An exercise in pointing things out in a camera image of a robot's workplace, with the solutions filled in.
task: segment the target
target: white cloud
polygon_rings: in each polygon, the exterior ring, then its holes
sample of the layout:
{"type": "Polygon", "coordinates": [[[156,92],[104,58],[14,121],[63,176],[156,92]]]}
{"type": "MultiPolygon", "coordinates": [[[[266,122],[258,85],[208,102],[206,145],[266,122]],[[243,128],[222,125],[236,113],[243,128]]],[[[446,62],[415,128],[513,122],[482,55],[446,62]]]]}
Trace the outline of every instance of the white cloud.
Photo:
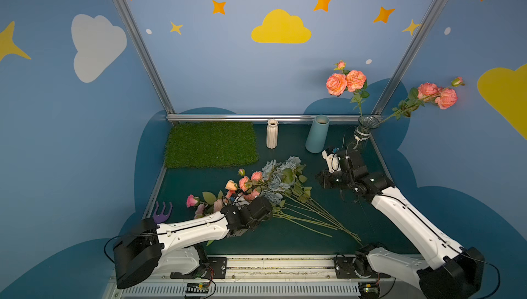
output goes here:
{"type": "Polygon", "coordinates": [[[77,49],[73,68],[84,83],[94,81],[127,47],[127,35],[103,16],[76,15],[71,36],[77,49]]]}

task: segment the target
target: blue wall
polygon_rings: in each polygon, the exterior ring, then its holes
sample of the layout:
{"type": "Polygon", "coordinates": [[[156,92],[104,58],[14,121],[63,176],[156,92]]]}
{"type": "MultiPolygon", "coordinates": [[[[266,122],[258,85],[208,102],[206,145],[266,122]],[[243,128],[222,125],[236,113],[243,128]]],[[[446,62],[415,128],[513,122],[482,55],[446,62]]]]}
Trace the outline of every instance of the blue wall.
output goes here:
{"type": "MultiPolygon", "coordinates": [[[[527,258],[514,254],[527,249],[527,141],[482,98],[478,79],[492,68],[527,64],[524,7],[525,0],[449,0],[385,115],[412,86],[446,86],[462,76],[466,86],[456,89],[458,102],[444,111],[426,106],[411,119],[391,119],[375,135],[395,183],[412,203],[501,269],[495,298],[527,292],[519,276],[527,258]]],[[[497,94],[507,99],[511,92],[499,87],[498,81],[497,94]]],[[[524,106],[520,100],[523,113],[524,106]]],[[[485,268],[484,277],[480,296],[492,290],[495,271],[485,268]]]]}
{"type": "Polygon", "coordinates": [[[75,73],[73,18],[124,28],[112,0],[0,4],[31,58],[0,60],[0,298],[100,297],[104,239],[140,219],[170,125],[129,38],[95,81],[75,73]]]}
{"type": "Polygon", "coordinates": [[[313,11],[318,0],[225,1],[127,0],[176,112],[201,107],[246,114],[351,114],[345,92],[326,88],[333,64],[364,72],[372,106],[410,42],[403,32],[422,19],[431,0],[331,0],[328,12],[313,11]],[[381,7],[395,9],[388,22],[373,21],[381,7]],[[304,44],[262,44],[251,32],[275,9],[299,16],[311,33],[304,44]],[[182,25],[170,32],[171,22],[182,25]]]}

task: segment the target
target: purple plastic tool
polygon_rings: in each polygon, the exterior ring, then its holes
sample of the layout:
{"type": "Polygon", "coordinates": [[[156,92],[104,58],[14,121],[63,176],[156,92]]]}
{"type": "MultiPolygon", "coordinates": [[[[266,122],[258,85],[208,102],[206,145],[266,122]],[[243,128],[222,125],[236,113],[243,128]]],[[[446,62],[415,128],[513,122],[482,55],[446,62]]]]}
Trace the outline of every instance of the purple plastic tool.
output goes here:
{"type": "Polygon", "coordinates": [[[168,202],[168,204],[170,204],[170,209],[168,210],[167,214],[163,214],[165,208],[167,207],[167,205],[164,202],[163,202],[163,210],[161,210],[161,214],[157,214],[159,203],[155,202],[155,210],[154,210],[153,217],[154,217],[154,221],[156,224],[162,224],[168,220],[168,217],[170,217],[170,213],[172,212],[172,202],[168,202]]]}

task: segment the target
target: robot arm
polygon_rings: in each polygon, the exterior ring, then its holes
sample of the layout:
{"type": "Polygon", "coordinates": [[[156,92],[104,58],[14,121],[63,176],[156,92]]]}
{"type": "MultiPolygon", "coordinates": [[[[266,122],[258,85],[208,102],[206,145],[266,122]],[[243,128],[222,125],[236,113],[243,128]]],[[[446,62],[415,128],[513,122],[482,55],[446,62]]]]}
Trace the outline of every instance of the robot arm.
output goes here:
{"type": "Polygon", "coordinates": [[[238,201],[182,223],[157,225],[153,218],[144,219],[114,245],[117,288],[126,289],[158,273],[202,276],[208,260],[204,250],[194,244],[240,236],[269,219],[272,211],[266,198],[257,197],[250,204],[238,201]]]}
{"type": "Polygon", "coordinates": [[[323,158],[329,168],[317,176],[323,188],[353,190],[387,216],[423,256],[411,259],[369,245],[356,252],[357,274],[391,275],[420,289],[428,299],[467,299],[480,289],[484,257],[477,249],[465,250],[438,229],[386,176],[368,173],[358,151],[347,154],[331,147],[323,158]]]}

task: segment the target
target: yellow cloud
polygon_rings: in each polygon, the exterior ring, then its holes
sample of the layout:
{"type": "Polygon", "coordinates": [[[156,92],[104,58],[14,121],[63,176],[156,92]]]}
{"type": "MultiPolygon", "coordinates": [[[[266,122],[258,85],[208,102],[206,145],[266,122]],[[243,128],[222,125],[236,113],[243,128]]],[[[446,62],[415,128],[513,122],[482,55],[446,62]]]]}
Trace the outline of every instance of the yellow cloud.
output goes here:
{"type": "Polygon", "coordinates": [[[494,68],[478,80],[481,96],[527,139],[527,64],[516,71],[494,68]]]}
{"type": "Polygon", "coordinates": [[[273,10],[267,13],[261,26],[253,29],[251,37],[258,43],[299,44],[311,38],[311,31],[304,27],[300,17],[273,10]]]}

